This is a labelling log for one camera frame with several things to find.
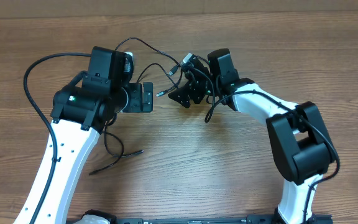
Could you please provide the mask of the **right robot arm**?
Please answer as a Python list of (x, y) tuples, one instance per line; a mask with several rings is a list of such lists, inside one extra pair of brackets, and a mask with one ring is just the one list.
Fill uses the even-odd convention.
[(167, 73), (181, 71), (183, 86), (174, 83), (169, 98), (189, 108), (212, 96), (208, 123), (218, 105), (248, 114), (266, 125), (274, 163), (284, 178), (282, 199), (272, 215), (252, 216), (247, 223), (332, 223), (329, 215), (312, 212), (318, 184), (330, 164), (340, 168), (340, 160), (318, 107), (307, 101), (297, 104), (267, 93), (249, 78), (241, 78), (229, 49), (218, 49), (206, 58), (188, 54)]

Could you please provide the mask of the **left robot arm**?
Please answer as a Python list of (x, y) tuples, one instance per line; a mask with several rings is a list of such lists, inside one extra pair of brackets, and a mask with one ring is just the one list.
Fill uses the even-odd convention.
[(45, 123), (50, 135), (45, 154), (16, 223), (65, 223), (84, 164), (103, 129), (118, 113), (152, 111), (151, 83), (132, 83), (134, 56), (131, 52), (93, 47), (89, 67), (53, 97), (49, 121), (31, 97), (28, 77), (38, 64), (25, 72), (24, 91)]

